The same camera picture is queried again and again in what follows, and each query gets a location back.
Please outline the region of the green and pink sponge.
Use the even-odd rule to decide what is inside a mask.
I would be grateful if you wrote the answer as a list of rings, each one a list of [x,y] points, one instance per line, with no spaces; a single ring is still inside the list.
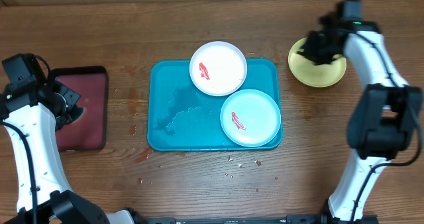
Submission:
[[[75,107],[68,115],[69,122],[73,123],[74,121],[77,121],[83,115],[83,112],[83,107]]]

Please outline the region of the yellow-green rimmed plate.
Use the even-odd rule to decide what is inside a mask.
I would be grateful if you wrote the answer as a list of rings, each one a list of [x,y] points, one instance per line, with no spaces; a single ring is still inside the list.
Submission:
[[[342,79],[346,71],[346,58],[340,54],[330,64],[315,65],[311,60],[298,54],[306,38],[298,40],[288,54],[289,69],[301,83],[311,87],[329,87]]]

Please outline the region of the light blue rimmed plate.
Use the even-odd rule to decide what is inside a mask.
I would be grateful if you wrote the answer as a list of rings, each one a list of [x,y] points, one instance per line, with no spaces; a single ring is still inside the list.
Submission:
[[[224,134],[247,149],[268,148],[283,137],[280,107],[270,95],[243,89],[223,103],[219,120]]]

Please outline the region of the white plate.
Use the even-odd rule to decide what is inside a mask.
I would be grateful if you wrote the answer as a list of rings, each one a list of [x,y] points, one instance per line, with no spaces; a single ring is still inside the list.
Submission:
[[[191,57],[189,75],[195,87],[211,96],[225,96],[238,90],[248,73],[244,54],[223,41],[200,46]]]

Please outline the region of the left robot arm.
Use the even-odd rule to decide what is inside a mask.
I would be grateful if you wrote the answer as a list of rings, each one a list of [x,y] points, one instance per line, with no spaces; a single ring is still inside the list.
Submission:
[[[76,95],[38,82],[15,82],[1,96],[1,125],[13,144],[19,181],[18,215],[10,223],[134,223],[128,209],[106,214],[75,194],[67,181],[56,143],[56,121],[68,121]]]

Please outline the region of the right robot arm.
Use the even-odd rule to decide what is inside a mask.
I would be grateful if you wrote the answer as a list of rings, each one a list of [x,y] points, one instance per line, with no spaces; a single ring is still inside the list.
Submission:
[[[363,87],[346,130],[349,158],[325,216],[328,223],[365,223],[362,209],[384,169],[419,158],[423,94],[398,73],[376,23],[334,14],[319,22],[323,28],[311,31],[298,53],[317,65],[337,54],[348,58]]]

